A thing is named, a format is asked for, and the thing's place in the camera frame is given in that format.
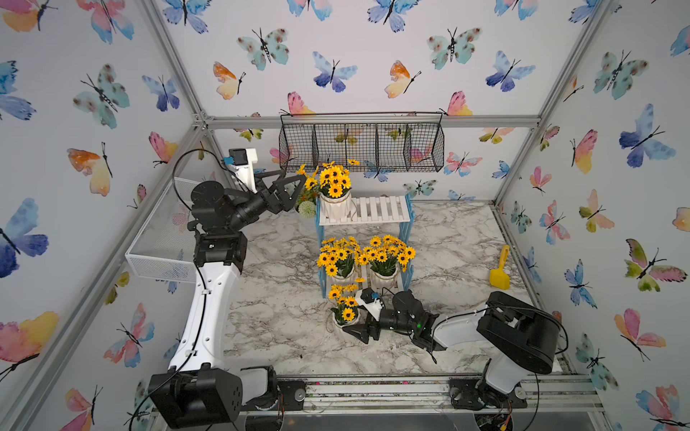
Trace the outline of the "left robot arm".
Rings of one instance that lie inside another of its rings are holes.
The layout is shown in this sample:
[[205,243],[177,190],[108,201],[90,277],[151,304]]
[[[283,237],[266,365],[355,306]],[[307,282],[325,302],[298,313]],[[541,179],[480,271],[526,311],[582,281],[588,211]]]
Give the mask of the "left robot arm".
[[194,234],[194,297],[183,338],[164,374],[150,379],[146,400],[172,430],[234,423],[242,409],[270,411],[282,402],[272,366],[229,370],[221,338],[231,296],[242,276],[248,240],[244,228],[265,212],[294,208],[307,178],[273,171],[275,181],[248,190],[203,181],[190,194]]

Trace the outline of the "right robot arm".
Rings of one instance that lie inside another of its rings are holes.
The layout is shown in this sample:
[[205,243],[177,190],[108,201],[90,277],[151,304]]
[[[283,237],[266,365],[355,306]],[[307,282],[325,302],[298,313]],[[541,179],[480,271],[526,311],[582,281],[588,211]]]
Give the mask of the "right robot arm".
[[346,323],[343,331],[363,343],[378,340],[384,330],[408,337],[429,354],[490,342],[500,353],[488,360],[480,377],[449,382],[451,406],[465,411],[525,409],[521,383],[529,375],[552,373],[564,330],[555,317],[504,292],[491,293],[482,309],[441,316],[426,311],[410,291],[395,293],[386,305],[366,288],[346,303],[340,316]]

